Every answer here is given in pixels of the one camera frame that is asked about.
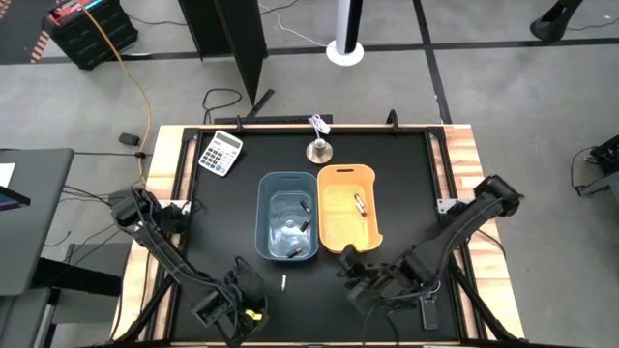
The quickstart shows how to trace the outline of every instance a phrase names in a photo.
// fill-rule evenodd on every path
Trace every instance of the wooden frame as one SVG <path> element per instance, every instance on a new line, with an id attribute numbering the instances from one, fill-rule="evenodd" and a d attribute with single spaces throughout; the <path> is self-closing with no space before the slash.
<path id="1" fill-rule="evenodd" d="M 306 129 L 310 125 L 245 125 L 246 129 L 261 128 L 282 128 L 282 129 Z M 390 128 L 392 125 L 331 125 L 332 128 Z M 401 128 L 428 128 L 442 127 L 445 132 L 447 148 L 449 152 L 450 165 L 454 173 L 458 197 L 474 197 L 473 188 L 478 185 L 484 176 L 480 159 L 477 154 L 477 147 L 473 137 L 473 131 L 468 125 L 400 125 Z M 153 160 L 151 162 L 147 188 L 152 191 L 160 200 L 169 200 L 174 186 L 174 179 L 177 172 L 177 164 L 181 152 L 183 133 L 185 128 L 234 130 L 233 125 L 217 126 L 161 126 Z M 187 149 L 187 159 L 193 159 L 195 142 L 193 141 Z M 443 197 L 449 197 L 447 189 L 447 178 L 444 171 L 440 146 L 437 139 L 432 139 L 432 152 L 436 164 L 439 186 Z M 192 160 L 185 160 L 183 168 L 183 178 L 181 182 L 180 198 L 187 198 L 189 183 L 192 171 Z M 498 231 L 494 221 L 487 223 L 483 230 L 490 236 L 499 239 Z M 484 236 L 475 234 L 469 243 L 469 250 L 473 263 L 474 274 L 477 282 L 478 292 L 484 299 L 488 307 L 495 316 L 503 323 L 505 328 L 512 334 L 523 337 L 522 327 L 516 308 L 516 300 L 512 291 L 512 284 L 501 250 L 486 240 Z M 122 316 L 116 336 L 122 335 L 129 327 L 131 322 L 137 317 L 143 305 L 150 299 L 155 278 L 157 274 L 157 261 L 150 259 L 148 275 L 145 274 L 146 259 L 148 252 L 136 242 L 133 242 L 130 256 L 128 259 L 127 270 L 123 283 L 123 302 Z M 476 327 L 471 304 L 464 293 L 460 290 L 462 299 L 462 311 L 465 317 L 465 324 L 468 335 L 476 337 Z M 162 339 L 164 333 L 165 318 L 168 315 L 170 304 L 169 291 L 163 298 L 153 339 Z M 305 345 L 306 343 L 285 343 L 285 345 Z M 360 342 L 350 342 L 349 344 L 361 344 Z M 401 342 L 406 344 L 423 344 L 423 342 Z"/>

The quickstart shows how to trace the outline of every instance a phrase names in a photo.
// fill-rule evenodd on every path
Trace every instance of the calculator keypad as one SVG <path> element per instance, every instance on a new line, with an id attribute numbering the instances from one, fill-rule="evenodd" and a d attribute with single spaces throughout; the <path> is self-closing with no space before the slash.
<path id="1" fill-rule="evenodd" d="M 237 151 L 231 151 L 229 154 L 225 154 L 220 152 L 218 148 L 209 147 L 204 152 L 199 162 L 206 168 L 211 168 L 218 173 L 225 174 L 227 168 L 232 164 L 236 153 Z"/>

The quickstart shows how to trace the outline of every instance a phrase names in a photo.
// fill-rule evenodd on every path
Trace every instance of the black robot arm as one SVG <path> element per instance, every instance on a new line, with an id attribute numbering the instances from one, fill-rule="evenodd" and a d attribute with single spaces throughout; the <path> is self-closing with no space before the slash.
<path id="1" fill-rule="evenodd" d="M 439 286 L 453 250 L 489 219 L 515 213 L 522 196 L 500 177 L 490 176 L 477 185 L 475 197 L 448 211 L 449 225 L 437 237 L 410 247 L 390 264 L 364 265 L 354 246 L 347 246 L 339 259 L 339 276 L 347 278 L 348 299 L 357 310 L 365 316 L 378 305 L 416 305 L 420 296 Z"/>
<path id="2" fill-rule="evenodd" d="M 239 346 L 267 321 L 267 299 L 262 281 L 241 257 L 223 281 L 195 269 L 168 239 L 172 230 L 183 228 L 187 218 L 170 205 L 162 209 L 155 196 L 134 189 L 125 200 L 112 207 L 112 217 L 120 229 L 151 252 L 181 287 L 190 311 L 205 327 L 215 325 L 228 346 Z M 228 334 L 221 320 L 231 323 Z"/>

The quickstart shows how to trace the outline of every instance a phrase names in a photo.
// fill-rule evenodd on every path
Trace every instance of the concrete floor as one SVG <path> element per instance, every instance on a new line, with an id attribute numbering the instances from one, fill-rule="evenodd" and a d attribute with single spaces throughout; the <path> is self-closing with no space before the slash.
<path id="1" fill-rule="evenodd" d="M 261 0 L 273 8 L 286 0 Z M 435 43 L 534 40 L 529 23 L 552 0 L 424 1 Z M 183 21 L 178 3 L 123 0 L 127 11 L 144 20 Z M 281 10 L 281 20 L 320 43 L 333 39 L 335 1 L 300 0 Z M 619 15 L 613 1 L 590 0 L 571 25 L 600 24 Z M 269 47 L 311 43 L 263 17 Z M 187 28 L 136 24 L 137 52 L 194 51 Z M 569 32 L 566 38 L 619 38 L 619 23 Z M 421 41 L 412 2 L 366 2 L 360 33 L 364 44 Z M 45 56 L 62 55 L 50 44 Z M 486 174 L 500 174 L 526 195 L 514 217 L 499 221 L 508 267 L 526 336 L 534 342 L 614 347 L 619 341 L 619 206 L 609 194 L 593 199 L 570 188 L 570 160 L 581 148 L 600 144 L 619 130 L 619 47 L 616 45 L 498 48 L 437 51 L 454 123 L 471 124 Z M 195 124 L 200 103 L 214 87 L 243 91 L 232 59 L 130 62 L 146 89 L 159 125 Z M 132 152 L 116 140 L 121 131 L 142 133 L 142 101 L 115 63 L 92 72 L 72 64 L 0 66 L 0 147 L 68 146 L 79 151 Z M 380 123 L 389 109 L 402 122 L 439 123 L 423 51 L 368 53 L 354 68 L 337 68 L 322 54 L 272 56 L 264 62 L 260 95 L 277 92 L 260 115 L 333 113 L 336 121 Z M 213 104 L 230 99 L 215 95 Z M 245 115 L 247 98 L 215 117 Z M 576 180 L 599 173 L 584 164 Z M 68 184 L 95 193 L 119 189 L 137 179 L 132 158 L 76 157 Z M 62 259 L 68 243 L 81 243 L 109 224 L 105 207 L 68 201 L 61 204 L 48 242 L 73 231 L 44 256 Z M 92 240 L 100 243 L 108 235 Z M 127 243 L 119 235 L 114 243 Z M 98 341 L 110 324 L 84 327 Z M 75 345 L 80 327 L 59 330 L 54 346 Z"/>

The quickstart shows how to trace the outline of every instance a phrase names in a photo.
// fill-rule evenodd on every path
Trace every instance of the calculator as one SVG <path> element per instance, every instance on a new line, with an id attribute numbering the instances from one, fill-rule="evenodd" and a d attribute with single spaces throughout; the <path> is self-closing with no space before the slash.
<path id="1" fill-rule="evenodd" d="M 218 130 L 211 143 L 200 156 L 199 164 L 219 176 L 225 176 L 239 156 L 243 141 L 236 136 Z"/>

